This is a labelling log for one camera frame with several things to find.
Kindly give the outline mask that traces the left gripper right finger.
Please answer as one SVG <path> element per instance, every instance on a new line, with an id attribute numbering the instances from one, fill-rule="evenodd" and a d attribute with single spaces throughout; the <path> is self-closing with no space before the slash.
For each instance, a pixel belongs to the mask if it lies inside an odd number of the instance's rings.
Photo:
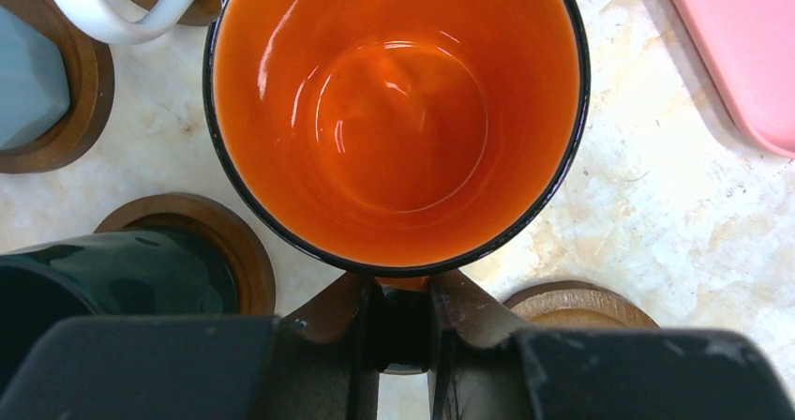
<path id="1" fill-rule="evenodd" d="M 555 329 L 459 271 L 432 277 L 435 419 L 790 419 L 777 373 L 721 330 Z"/>

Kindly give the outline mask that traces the dark green mug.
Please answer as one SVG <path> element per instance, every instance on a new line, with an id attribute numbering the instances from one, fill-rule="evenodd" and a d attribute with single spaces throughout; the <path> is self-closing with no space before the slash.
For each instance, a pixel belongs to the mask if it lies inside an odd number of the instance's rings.
<path id="1" fill-rule="evenodd" d="M 1 257 L 1 385 L 69 317 L 239 310 L 231 267 L 193 232 L 132 228 L 14 250 Z"/>

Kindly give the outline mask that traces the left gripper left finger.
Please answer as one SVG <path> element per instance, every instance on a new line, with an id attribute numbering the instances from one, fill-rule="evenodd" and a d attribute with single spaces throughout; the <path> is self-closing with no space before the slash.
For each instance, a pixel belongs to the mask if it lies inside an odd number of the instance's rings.
<path id="1" fill-rule="evenodd" d="M 25 357 L 5 419 L 372 419 L 373 284 L 338 278 L 285 318 L 98 316 L 62 285 L 24 283 L 1 325 Z"/>

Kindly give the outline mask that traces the light blue mug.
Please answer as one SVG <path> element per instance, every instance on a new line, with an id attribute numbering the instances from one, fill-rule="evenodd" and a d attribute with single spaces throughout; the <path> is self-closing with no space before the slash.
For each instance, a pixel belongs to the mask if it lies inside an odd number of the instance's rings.
<path id="1" fill-rule="evenodd" d="M 68 111 L 62 54 L 35 28 L 1 9 L 1 148 L 24 146 Z"/>

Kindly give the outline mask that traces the white mug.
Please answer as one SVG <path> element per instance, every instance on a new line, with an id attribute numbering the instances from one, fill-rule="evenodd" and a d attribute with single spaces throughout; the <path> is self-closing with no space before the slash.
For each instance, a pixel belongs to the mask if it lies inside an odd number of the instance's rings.
<path id="1" fill-rule="evenodd" d="M 194 0 L 157 0 L 150 9 L 130 0 L 53 0 L 90 38 L 112 45 L 150 42 L 173 29 Z"/>

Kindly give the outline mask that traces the pink plastic tray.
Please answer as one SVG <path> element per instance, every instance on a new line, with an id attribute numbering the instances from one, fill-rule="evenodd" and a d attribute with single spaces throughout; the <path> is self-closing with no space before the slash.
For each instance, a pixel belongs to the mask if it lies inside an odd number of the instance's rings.
<path id="1" fill-rule="evenodd" d="M 794 156 L 794 0 L 672 0 L 735 128 Z"/>

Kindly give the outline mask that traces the orange mug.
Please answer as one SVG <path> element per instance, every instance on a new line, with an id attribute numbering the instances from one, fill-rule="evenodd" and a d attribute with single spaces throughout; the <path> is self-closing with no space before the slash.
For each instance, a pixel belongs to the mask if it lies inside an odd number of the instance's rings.
<path id="1" fill-rule="evenodd" d="M 590 82 L 576 0 L 221 0 L 202 63 L 214 151 L 257 219 L 407 289 L 540 214 Z"/>

